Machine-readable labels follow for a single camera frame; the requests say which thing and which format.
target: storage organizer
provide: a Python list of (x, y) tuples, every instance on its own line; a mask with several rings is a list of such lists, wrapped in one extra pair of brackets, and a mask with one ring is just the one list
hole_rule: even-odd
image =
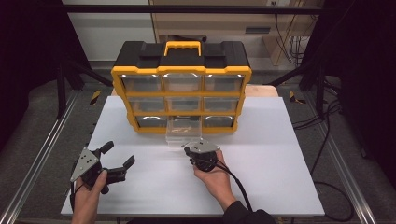
[(239, 41), (127, 41), (111, 74), (134, 129), (178, 144), (236, 131), (251, 69)]

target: white wall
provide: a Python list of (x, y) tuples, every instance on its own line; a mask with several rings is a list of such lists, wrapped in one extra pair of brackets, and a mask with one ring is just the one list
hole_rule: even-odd
[[(148, 5), (148, 0), (63, 0), (64, 4)], [(127, 40), (155, 43), (150, 14), (69, 13), (88, 60), (116, 61)]]

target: hand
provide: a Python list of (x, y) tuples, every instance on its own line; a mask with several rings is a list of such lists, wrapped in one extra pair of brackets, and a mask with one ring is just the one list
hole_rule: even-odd
[[(216, 151), (218, 160), (224, 162), (221, 150)], [(194, 168), (194, 175), (201, 179), (210, 194), (218, 200), (223, 211), (236, 201), (231, 191), (230, 176), (219, 167), (215, 167), (210, 172), (200, 171), (196, 166)]]
[(99, 204), (100, 191), (106, 184), (107, 171), (102, 171), (96, 179), (92, 189), (87, 189), (81, 177), (76, 181), (76, 187), (82, 186), (76, 192), (75, 209), (72, 224), (94, 223)]

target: metal rail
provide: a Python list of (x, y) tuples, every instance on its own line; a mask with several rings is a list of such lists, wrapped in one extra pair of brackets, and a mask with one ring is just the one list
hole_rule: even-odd
[(6, 211), (0, 217), (0, 223), (12, 224), (16, 221), (18, 214), (20, 213), (24, 203), (26, 202), (30, 191), (35, 185), (35, 182), (37, 181), (38, 176), (40, 175), (40, 172), (43, 169), (44, 164), (46, 163), (46, 160), (59, 137), (59, 134), (64, 128), (64, 124), (66, 123), (71, 111), (73, 110), (78, 95), (79, 91), (72, 91), (68, 99), (67, 108), (64, 112), (64, 115), (61, 118), (57, 119), (55, 121), (55, 124), (52, 126), (52, 129), (49, 132), (46, 141), (38, 152), (35, 161), (30, 167), (30, 170), (27, 173), (26, 177), (23, 179), (20, 188), (18, 189), (17, 193), (15, 193), (11, 202), (8, 204)]
[[(312, 93), (307, 91), (303, 91), (303, 93), (311, 110), (314, 113), (316, 113), (315, 104), (314, 104), (315, 101)], [(325, 122), (321, 122), (319, 124), (319, 128), (321, 134), (324, 137), (328, 129)], [(373, 215), (373, 212), (370, 209), (370, 206), (364, 199), (364, 196), (361, 193), (361, 189), (359, 188), (358, 183), (356, 182), (355, 178), (353, 177), (353, 174), (349, 170), (347, 163), (344, 161), (344, 158), (341, 155), (340, 150), (338, 150), (338, 147), (335, 144), (335, 141), (330, 133), (329, 133), (327, 146), (328, 146), (329, 154), (332, 158), (332, 162), (334, 163), (335, 169), (340, 175), (341, 181), (343, 182), (343, 185), (346, 188), (346, 193), (349, 196), (350, 201), (352, 201), (353, 206), (355, 207), (356, 214), (361, 220), (361, 223), (376, 224), (376, 220)]]

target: yellow handle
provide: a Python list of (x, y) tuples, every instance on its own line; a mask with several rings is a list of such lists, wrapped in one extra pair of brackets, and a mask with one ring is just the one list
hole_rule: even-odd
[(169, 49), (198, 49), (198, 56), (201, 56), (201, 42), (199, 41), (168, 41), (164, 56), (168, 54)]

